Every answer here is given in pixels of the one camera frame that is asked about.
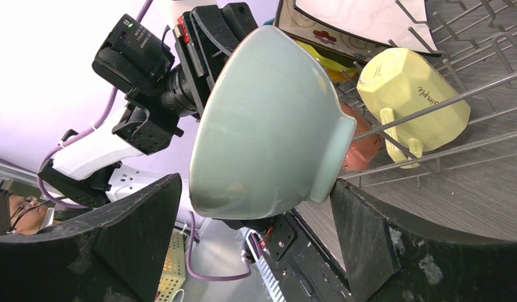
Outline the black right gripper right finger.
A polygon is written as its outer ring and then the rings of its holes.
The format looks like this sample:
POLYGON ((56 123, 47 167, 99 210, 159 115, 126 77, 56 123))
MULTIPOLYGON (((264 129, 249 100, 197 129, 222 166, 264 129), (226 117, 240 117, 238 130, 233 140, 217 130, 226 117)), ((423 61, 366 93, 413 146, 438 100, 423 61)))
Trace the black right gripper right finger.
POLYGON ((355 301, 517 301, 517 241, 436 224, 342 179, 330 200, 355 301))

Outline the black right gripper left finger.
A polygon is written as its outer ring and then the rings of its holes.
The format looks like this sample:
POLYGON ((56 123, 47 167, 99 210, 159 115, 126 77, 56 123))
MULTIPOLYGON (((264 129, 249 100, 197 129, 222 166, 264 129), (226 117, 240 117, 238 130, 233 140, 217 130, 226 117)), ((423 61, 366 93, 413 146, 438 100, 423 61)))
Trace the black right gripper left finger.
POLYGON ((36 234, 0 236, 0 301, 154 301, 181 191, 169 174, 36 234))

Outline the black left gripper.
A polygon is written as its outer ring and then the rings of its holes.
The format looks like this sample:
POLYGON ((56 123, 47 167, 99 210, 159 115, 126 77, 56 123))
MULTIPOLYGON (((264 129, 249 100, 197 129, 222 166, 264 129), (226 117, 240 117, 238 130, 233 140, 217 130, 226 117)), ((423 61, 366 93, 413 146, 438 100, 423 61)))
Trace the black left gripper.
POLYGON ((97 51, 96 74, 125 93, 125 113, 111 132, 150 155, 182 137, 179 120, 200 119, 225 63, 258 27, 245 2, 196 6, 176 18, 175 64, 171 49, 130 15, 124 14, 97 51))

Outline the square floral plate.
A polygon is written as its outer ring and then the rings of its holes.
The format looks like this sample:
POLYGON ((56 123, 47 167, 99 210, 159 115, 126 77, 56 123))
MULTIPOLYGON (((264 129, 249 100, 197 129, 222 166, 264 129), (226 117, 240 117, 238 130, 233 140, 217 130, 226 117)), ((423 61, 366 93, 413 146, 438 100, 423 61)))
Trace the square floral plate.
POLYGON ((280 1, 274 25, 297 41, 316 50, 341 55, 360 63, 366 63, 385 47, 340 33, 303 15, 295 9, 294 1, 280 1))

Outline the pale green celadon bowl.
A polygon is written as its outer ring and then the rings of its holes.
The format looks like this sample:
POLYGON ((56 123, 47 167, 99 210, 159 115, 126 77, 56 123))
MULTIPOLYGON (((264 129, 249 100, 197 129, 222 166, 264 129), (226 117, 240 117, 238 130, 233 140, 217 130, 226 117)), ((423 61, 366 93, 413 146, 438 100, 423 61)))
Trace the pale green celadon bowl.
POLYGON ((323 202, 356 130, 324 69, 274 26, 237 46, 202 114, 189 196, 208 218, 253 220, 323 202))

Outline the green polka dot plate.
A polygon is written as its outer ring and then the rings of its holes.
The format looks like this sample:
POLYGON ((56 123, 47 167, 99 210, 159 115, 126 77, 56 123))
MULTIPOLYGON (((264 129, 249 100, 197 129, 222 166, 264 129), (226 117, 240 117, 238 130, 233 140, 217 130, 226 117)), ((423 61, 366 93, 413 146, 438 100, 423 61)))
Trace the green polka dot plate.
POLYGON ((358 68, 355 67, 355 66, 352 66, 352 67, 346 67, 332 59, 329 59, 327 57, 323 57, 314 47, 306 44, 306 43, 303 43, 303 42, 300 42, 300 41, 297 41, 296 40, 296 43, 299 44, 306 52, 308 52, 313 58, 316 59, 316 61, 318 61, 318 63, 320 63, 323 67, 327 68, 327 69, 330 69, 330 70, 334 70, 334 71, 337 71, 337 72, 341 72, 341 71, 345 71, 345 72, 358 72, 358 68))

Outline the yellow green mug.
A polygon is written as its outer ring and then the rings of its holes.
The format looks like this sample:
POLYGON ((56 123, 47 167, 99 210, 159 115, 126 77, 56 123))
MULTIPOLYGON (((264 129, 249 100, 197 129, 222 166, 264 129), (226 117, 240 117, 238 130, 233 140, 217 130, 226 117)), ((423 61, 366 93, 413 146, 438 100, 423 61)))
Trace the yellow green mug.
MULTIPOLYGON (((407 48, 389 48, 372 58, 362 69, 356 89, 382 125, 458 94, 424 57, 407 48)), ((466 129, 470 112, 469 104, 461 100, 385 132, 419 158, 455 140, 466 129)))

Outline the orange polka dot plate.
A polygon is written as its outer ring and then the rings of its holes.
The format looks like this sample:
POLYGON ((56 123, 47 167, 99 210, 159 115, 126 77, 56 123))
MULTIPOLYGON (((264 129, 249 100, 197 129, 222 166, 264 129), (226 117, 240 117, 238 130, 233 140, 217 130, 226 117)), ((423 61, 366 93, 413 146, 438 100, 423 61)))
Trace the orange polka dot plate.
POLYGON ((333 83, 343 83, 348 81, 348 78, 342 72, 332 69, 326 69, 326 73, 329 76, 331 82, 333 83))

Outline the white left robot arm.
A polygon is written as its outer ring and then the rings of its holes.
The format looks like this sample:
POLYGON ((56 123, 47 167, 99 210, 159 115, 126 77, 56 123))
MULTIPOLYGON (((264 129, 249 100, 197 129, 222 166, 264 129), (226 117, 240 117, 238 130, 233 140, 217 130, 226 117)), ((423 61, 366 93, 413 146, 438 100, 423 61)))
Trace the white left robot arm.
POLYGON ((257 23, 244 2, 223 7, 176 1, 165 44, 124 14, 99 47, 92 68, 125 95, 127 104, 106 115, 87 135, 68 131, 48 155, 38 180, 62 193, 66 206, 99 208, 132 194, 158 176, 123 159, 164 150, 181 137, 181 118, 199 120, 223 66, 257 23))

